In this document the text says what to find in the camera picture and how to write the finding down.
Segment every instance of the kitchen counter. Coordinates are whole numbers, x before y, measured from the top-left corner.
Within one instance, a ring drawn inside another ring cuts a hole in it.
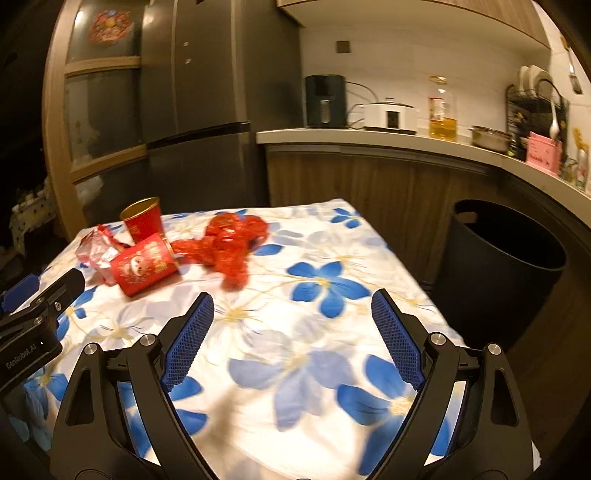
[[[499,167],[526,181],[561,204],[591,229],[591,199],[565,181],[526,165],[520,160],[461,142],[447,142],[419,135],[401,135],[352,129],[294,128],[259,132],[259,144],[359,145],[396,148],[445,155]]]

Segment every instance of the crumpled red wrapper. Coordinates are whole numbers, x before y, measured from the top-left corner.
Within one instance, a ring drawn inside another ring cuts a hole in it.
[[[109,227],[98,225],[80,241],[76,258],[81,264],[94,268],[107,285],[113,286],[117,282],[111,271],[111,260],[129,247],[115,239]]]
[[[246,256],[265,242],[268,225],[262,218],[235,213],[213,217],[200,239],[175,240],[170,246],[185,262],[204,264],[224,275],[222,288],[240,290],[248,283]]]

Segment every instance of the red cup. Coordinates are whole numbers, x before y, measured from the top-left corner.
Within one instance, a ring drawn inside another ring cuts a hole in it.
[[[155,233],[117,255],[111,270],[123,293],[132,297],[177,272],[178,264],[166,238]]]
[[[125,222],[131,238],[138,244],[155,233],[164,233],[160,216],[160,199],[150,197],[129,205],[121,212],[120,218]]]

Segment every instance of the pink container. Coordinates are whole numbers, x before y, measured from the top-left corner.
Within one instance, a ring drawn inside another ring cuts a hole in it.
[[[525,163],[554,176],[560,171],[562,142],[554,143],[552,139],[530,132]]]

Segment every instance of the upper cabinet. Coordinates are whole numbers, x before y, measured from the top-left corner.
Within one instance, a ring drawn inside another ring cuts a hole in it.
[[[543,66],[550,44],[531,0],[277,0],[304,27],[382,24],[477,38]]]
[[[421,0],[464,8],[494,18],[549,47],[542,22],[531,0]]]

